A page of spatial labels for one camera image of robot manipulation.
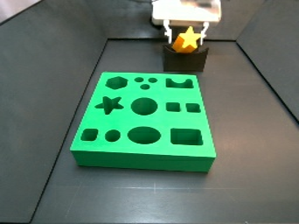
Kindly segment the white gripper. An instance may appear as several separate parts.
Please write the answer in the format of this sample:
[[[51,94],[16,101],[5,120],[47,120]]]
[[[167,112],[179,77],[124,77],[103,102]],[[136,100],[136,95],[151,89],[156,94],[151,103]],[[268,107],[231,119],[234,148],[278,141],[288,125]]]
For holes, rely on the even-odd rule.
[[[200,46],[207,37],[210,23],[222,18],[220,0],[152,0],[152,22],[164,28],[168,44],[172,43],[174,26],[188,26],[203,23]]]

